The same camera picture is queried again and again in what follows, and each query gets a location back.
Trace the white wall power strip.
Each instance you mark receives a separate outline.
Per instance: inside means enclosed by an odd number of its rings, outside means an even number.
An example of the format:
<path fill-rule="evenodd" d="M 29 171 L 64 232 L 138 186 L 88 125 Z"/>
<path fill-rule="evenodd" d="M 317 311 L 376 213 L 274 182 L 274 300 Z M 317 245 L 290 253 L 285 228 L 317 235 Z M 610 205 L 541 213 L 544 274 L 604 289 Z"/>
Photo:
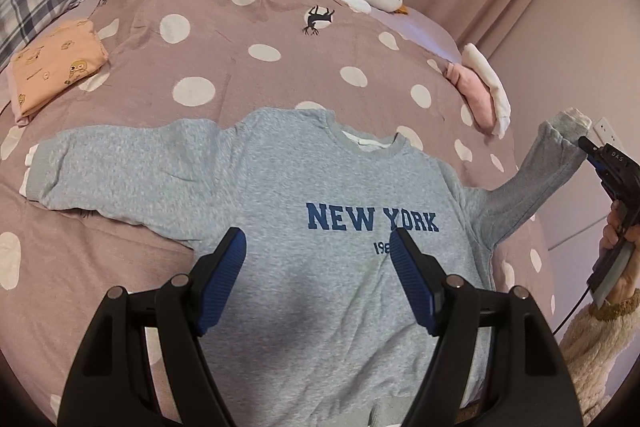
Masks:
<path fill-rule="evenodd" d="M 592 131 L 598 145 L 603 146 L 610 144 L 616 147 L 617 150 L 621 150 L 622 152 L 625 150 L 622 140 L 615 132 L 612 124 L 610 124 L 605 117 L 600 118 L 593 124 Z"/>

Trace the folded orange bear garment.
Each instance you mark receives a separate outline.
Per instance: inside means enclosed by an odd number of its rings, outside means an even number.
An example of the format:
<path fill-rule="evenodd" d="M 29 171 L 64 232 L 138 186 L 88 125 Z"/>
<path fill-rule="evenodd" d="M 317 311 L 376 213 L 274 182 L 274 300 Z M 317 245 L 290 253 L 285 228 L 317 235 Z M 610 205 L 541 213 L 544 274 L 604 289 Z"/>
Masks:
<path fill-rule="evenodd" d="M 11 57 L 8 83 L 15 124 L 26 124 L 76 82 L 101 69 L 107 50 L 91 20 L 66 20 Z"/>

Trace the polka dot mauve blanket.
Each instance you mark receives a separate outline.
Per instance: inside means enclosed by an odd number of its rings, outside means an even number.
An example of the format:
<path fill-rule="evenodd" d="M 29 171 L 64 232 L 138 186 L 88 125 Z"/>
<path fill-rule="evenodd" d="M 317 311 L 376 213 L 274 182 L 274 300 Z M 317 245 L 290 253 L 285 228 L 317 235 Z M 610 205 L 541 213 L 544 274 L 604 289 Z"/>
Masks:
<path fill-rule="evenodd" d="M 1 117 L 1 351 L 48 421 L 107 289 L 158 287 L 205 255 L 143 225 L 26 198 L 25 159 L 40 142 L 91 126 L 227 129 L 262 108 L 319 109 L 375 140 L 404 136 L 467 187 L 493 190 L 524 162 L 463 122 L 441 57 L 338 0 L 106 0 L 88 20 L 107 63 L 27 126 Z"/>

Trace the folded pink garment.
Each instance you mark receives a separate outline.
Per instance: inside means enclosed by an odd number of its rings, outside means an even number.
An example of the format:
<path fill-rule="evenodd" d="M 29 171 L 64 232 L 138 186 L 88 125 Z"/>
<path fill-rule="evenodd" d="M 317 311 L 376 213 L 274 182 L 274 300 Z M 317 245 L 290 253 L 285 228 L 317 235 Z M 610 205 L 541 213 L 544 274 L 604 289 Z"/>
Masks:
<path fill-rule="evenodd" d="M 490 91 L 477 73 L 460 63 L 449 63 L 445 77 L 465 98 L 480 130 L 485 133 L 494 130 L 496 123 L 494 103 L 492 103 Z"/>

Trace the folded white garment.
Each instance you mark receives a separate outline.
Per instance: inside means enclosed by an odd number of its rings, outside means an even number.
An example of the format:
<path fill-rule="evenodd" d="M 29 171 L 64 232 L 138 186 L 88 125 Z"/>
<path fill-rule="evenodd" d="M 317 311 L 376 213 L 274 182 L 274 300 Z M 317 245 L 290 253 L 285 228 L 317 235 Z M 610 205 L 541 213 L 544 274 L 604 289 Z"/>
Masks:
<path fill-rule="evenodd" d="M 461 57 L 462 65 L 472 69 L 480 77 L 480 80 L 482 80 L 491 95 L 496 117 L 491 134 L 502 140 L 510 127 L 512 112 L 506 90 L 504 90 L 500 78 L 489 64 L 487 58 L 473 43 L 468 43 L 464 46 Z"/>

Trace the grey New York sweatshirt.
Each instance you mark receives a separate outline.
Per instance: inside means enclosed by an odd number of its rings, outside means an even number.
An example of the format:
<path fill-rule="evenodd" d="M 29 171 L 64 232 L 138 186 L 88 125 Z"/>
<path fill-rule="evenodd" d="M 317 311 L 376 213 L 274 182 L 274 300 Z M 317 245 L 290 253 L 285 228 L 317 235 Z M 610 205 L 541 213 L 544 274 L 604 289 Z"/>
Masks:
<path fill-rule="evenodd" d="M 91 126 L 26 156 L 22 194 L 51 210 L 143 225 L 195 254 L 232 227 L 247 253 L 205 358 L 240 426 L 396 426 L 436 341 L 390 259 L 407 230 L 425 254 L 491 288 L 491 256 L 579 168 L 590 120 L 543 122 L 518 173 L 485 190 L 402 135 L 375 140 L 319 109 L 262 108 L 222 129 Z"/>

